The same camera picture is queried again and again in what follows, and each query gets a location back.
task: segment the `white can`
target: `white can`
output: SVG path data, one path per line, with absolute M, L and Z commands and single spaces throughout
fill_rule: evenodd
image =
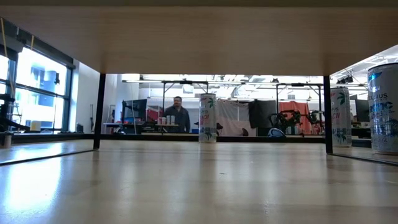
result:
M 352 145 L 352 135 L 348 88 L 332 88 L 330 89 L 330 97 L 333 146 L 350 147 Z
M 199 142 L 215 143 L 217 140 L 216 95 L 204 93 L 200 95 L 199 110 Z
M 368 71 L 368 101 L 372 149 L 398 154 L 398 63 L 379 65 Z

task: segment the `man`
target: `man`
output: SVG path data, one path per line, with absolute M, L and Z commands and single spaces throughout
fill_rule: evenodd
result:
M 170 127 L 167 129 L 171 133 L 189 133 L 191 130 L 191 123 L 189 120 L 188 111 L 181 106 L 182 99 L 179 96 L 174 97 L 174 105 L 167 108 L 163 117 L 168 115 L 175 117 L 175 124 L 178 127 Z

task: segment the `white curtain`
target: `white curtain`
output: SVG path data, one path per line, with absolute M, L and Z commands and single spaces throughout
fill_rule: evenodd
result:
M 218 130 L 220 136 L 243 136 L 245 130 L 248 132 L 248 136 L 256 136 L 256 129 L 250 128 L 248 103 L 218 100 L 216 105 L 217 123 L 223 127 Z

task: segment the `blue object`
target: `blue object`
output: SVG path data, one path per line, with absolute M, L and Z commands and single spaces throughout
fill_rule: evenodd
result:
M 271 128 L 268 132 L 268 137 L 270 138 L 284 138 L 286 137 L 285 134 L 277 129 L 277 128 Z

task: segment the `can label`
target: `can label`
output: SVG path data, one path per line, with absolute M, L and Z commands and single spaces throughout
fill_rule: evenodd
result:
M 348 89 L 332 88 L 330 96 L 333 146 L 350 147 L 352 144 L 352 135 Z
M 387 64 L 368 71 L 368 101 L 372 149 L 398 153 L 398 64 Z
M 216 142 L 216 95 L 200 95 L 199 142 Z

